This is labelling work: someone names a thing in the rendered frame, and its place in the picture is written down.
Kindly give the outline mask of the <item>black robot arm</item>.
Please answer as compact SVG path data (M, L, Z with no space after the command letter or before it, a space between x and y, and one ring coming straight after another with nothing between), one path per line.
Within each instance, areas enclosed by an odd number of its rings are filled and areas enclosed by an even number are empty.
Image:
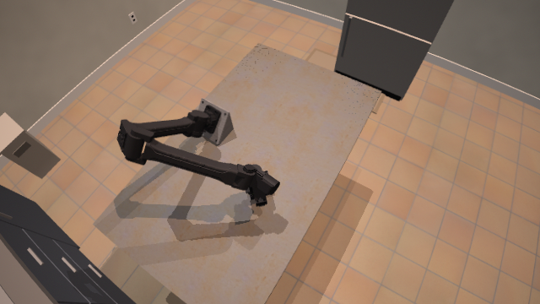
M254 193L256 206L265 206L267 204L266 194L274 194L280 182L266 174L259 165L247 164L243 166L219 162L155 140L155 138L176 134L201 138L203 132L214 133L220 116L221 111L206 105L204 111L192 110L192 112L188 112L187 117L175 120L130 123L127 119L123 119L117 141L121 152L128 161L142 166L146 164L147 160L158 161L212 177L243 191L250 188L250 192ZM142 153L144 142L146 145Z

